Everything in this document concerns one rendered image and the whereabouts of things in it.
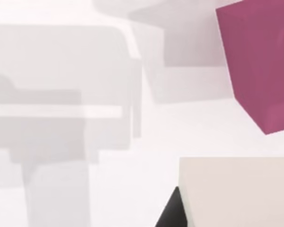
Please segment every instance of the magenta block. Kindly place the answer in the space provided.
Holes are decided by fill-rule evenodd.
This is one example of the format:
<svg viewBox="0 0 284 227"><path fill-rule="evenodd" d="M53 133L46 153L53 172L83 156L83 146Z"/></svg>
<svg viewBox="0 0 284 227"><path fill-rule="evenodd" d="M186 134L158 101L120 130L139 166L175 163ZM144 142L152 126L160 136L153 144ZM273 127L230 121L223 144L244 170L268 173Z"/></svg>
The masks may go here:
<svg viewBox="0 0 284 227"><path fill-rule="evenodd" d="M216 10L234 95L265 134L284 130L284 0Z"/></svg>

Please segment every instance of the dark gray triangular side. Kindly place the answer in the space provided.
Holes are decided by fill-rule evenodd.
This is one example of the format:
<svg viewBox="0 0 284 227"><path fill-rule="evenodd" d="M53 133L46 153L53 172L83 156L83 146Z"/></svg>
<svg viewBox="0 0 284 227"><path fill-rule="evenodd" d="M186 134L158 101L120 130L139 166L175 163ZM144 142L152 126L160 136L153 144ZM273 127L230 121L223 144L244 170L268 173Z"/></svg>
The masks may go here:
<svg viewBox="0 0 284 227"><path fill-rule="evenodd" d="M179 187L172 193L156 227L187 227L187 218Z"/></svg>

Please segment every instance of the pink cube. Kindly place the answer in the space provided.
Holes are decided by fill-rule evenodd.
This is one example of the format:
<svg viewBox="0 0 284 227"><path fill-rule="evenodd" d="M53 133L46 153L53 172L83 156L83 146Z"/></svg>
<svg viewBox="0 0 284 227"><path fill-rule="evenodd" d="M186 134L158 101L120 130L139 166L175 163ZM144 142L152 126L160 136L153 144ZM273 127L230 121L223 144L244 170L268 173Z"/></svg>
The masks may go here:
<svg viewBox="0 0 284 227"><path fill-rule="evenodd" d="M284 0L216 10L234 95L265 134L284 130Z"/></svg>

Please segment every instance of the black object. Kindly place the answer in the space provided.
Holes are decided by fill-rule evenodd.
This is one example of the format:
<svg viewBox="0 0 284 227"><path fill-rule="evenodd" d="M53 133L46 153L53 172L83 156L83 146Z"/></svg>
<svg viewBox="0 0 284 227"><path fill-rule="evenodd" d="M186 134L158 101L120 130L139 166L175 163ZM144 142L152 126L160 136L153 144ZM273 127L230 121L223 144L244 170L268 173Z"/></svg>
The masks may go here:
<svg viewBox="0 0 284 227"><path fill-rule="evenodd" d="M179 187L172 193L156 227L187 227L187 218Z"/></svg>

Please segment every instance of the white floor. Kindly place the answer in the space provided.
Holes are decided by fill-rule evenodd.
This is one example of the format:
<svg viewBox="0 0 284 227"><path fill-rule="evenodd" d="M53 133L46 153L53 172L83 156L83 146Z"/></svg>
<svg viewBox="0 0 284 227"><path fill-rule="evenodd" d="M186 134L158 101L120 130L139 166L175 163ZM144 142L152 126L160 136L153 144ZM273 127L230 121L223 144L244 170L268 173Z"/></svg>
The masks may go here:
<svg viewBox="0 0 284 227"><path fill-rule="evenodd" d="M122 24L134 44L127 22L109 20ZM134 47L131 52L137 54ZM156 105L145 76L142 90L142 137L129 150L101 151L99 163L89 167L93 227L155 226L178 184L180 157L284 156L284 131L265 136L232 98ZM0 159L6 163L0 169L21 182L21 168L7 151L0 150ZM16 183L0 187L0 227L28 226L24 187Z"/></svg>

